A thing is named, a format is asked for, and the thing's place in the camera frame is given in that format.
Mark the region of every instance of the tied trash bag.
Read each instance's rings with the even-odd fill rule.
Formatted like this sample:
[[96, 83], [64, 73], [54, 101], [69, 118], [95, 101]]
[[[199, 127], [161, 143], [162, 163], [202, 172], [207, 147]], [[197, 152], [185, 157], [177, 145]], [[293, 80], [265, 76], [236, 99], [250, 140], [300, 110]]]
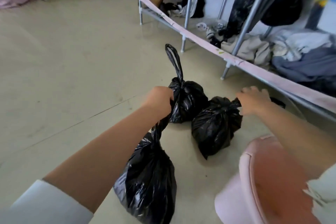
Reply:
[[169, 116], [138, 144], [113, 189], [126, 210], [144, 224], [169, 224], [175, 210], [174, 165], [161, 148]]
[[174, 107], [170, 122], [191, 121], [207, 105], [208, 98], [198, 83], [183, 80], [180, 57], [176, 49], [170, 44], [166, 44], [165, 48], [177, 73], [177, 77], [173, 78], [169, 85], [169, 88], [174, 91]]
[[191, 134], [205, 159], [230, 145], [233, 133], [240, 129], [243, 116], [236, 98], [214, 97], [208, 107], [202, 110], [191, 122]]

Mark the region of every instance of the pink plastic bin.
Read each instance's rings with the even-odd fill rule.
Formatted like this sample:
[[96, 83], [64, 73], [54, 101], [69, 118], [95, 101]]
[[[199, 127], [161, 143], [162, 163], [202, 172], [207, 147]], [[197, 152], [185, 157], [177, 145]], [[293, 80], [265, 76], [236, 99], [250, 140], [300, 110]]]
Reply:
[[216, 195], [224, 224], [318, 224], [302, 167], [275, 137], [253, 140], [240, 157], [239, 174]]

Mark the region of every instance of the white sleeve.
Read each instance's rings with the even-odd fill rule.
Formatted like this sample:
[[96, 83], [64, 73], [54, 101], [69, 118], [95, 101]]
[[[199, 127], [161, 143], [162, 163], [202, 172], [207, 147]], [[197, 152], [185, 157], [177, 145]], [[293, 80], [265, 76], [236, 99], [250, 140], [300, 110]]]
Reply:
[[336, 164], [326, 170], [320, 178], [307, 182], [304, 190], [313, 198], [312, 213], [321, 224], [335, 224], [336, 220]]
[[93, 217], [63, 191], [37, 180], [4, 213], [5, 224], [87, 224]]

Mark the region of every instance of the floor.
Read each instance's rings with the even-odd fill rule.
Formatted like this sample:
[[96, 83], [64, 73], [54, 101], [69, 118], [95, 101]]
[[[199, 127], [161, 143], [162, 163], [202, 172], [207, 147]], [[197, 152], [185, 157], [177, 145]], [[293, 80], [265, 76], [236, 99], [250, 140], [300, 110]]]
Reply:
[[[137, 0], [48, 0], [0, 12], [0, 207], [8, 207], [43, 177], [101, 132], [130, 114], [156, 85], [169, 85], [175, 70], [164, 51], [178, 50], [181, 36], [144, 15]], [[244, 86], [264, 87], [225, 62], [187, 42], [183, 74], [208, 97], [235, 97]], [[333, 124], [299, 107], [327, 131]], [[291, 104], [289, 110], [295, 111]], [[214, 197], [238, 168], [249, 141], [268, 133], [244, 117], [232, 145], [205, 161], [190, 124], [170, 124], [162, 147], [175, 166], [177, 198], [171, 223], [221, 223]], [[137, 223], [113, 191], [92, 223]]]

